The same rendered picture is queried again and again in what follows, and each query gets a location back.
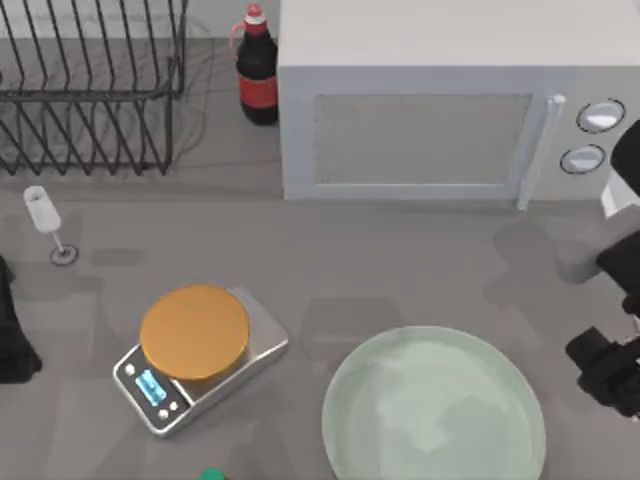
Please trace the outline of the small microwave knob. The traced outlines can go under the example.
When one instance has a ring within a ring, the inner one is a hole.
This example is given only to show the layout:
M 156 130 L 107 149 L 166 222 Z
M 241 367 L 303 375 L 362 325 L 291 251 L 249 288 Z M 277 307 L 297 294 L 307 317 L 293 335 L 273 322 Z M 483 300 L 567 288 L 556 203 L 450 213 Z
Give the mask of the small microwave knob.
M 589 144 L 567 150 L 559 166 L 569 175 L 584 175 L 597 170 L 606 160 L 606 152 L 597 145 Z

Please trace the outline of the large microwave knob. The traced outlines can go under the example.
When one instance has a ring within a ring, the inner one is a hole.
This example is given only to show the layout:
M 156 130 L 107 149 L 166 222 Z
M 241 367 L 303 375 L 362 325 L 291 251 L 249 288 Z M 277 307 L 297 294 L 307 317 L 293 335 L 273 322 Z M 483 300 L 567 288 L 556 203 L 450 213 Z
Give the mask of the large microwave knob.
M 590 103 L 577 114 L 576 124 L 589 134 L 600 134 L 614 129 L 626 115 L 625 106 L 616 99 Z

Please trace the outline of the pale microwave door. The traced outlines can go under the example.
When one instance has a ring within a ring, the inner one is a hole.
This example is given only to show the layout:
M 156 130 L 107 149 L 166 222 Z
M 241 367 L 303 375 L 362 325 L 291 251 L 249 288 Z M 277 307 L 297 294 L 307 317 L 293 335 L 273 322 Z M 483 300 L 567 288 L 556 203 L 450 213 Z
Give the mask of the pale microwave door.
M 284 67 L 284 194 L 512 201 L 556 89 L 534 67 Z

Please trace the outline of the pale microwave oven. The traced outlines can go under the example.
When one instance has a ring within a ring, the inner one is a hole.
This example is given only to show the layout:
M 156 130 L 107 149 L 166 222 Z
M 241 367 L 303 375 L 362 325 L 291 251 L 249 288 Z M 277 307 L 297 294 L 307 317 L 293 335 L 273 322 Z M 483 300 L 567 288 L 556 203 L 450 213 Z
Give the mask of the pale microwave oven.
M 566 96 L 530 201 L 597 200 L 611 154 L 640 119 L 640 0 L 282 0 L 279 72 L 288 66 L 534 67 Z M 616 99 L 614 129 L 589 134 L 576 117 Z M 562 155 L 600 146 L 595 171 L 569 175 Z

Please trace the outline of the pale green plate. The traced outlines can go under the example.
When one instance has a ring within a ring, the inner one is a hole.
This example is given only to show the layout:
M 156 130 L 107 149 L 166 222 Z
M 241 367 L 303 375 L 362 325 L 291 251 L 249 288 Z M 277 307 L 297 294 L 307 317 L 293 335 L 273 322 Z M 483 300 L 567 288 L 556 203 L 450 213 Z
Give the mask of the pale green plate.
M 526 376 L 451 328 L 380 333 L 336 369 L 321 432 L 336 480 L 541 480 L 546 428 Z

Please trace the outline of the dark cola bottle red label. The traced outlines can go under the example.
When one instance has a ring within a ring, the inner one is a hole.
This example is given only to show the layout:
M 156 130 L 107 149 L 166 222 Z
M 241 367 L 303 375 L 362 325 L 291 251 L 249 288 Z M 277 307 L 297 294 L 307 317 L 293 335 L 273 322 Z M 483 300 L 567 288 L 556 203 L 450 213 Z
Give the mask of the dark cola bottle red label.
M 258 126 L 275 125 L 279 120 L 278 46 L 259 3 L 250 3 L 244 19 L 232 27 L 229 48 L 234 58 L 239 100 L 245 117 Z

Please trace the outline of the silver kitchen scale orange plate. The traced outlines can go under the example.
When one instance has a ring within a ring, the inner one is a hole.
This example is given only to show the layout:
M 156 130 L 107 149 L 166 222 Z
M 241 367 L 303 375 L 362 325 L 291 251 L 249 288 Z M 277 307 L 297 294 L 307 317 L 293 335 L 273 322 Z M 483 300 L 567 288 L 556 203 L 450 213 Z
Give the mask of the silver kitchen scale orange plate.
M 112 377 L 147 429 L 164 438 L 262 373 L 288 345 L 285 327 L 246 289 L 192 284 L 153 303 Z

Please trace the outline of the clear stemmed glass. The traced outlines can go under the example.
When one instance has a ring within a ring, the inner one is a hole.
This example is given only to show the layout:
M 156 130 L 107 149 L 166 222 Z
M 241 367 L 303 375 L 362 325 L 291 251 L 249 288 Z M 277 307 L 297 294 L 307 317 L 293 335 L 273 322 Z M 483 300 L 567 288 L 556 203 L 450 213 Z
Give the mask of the clear stemmed glass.
M 73 264 L 79 256 L 79 251 L 74 245 L 62 242 L 59 236 L 62 218 L 44 187 L 27 187 L 23 191 L 23 200 L 36 230 L 49 235 L 54 242 L 49 255 L 50 262 L 59 267 Z

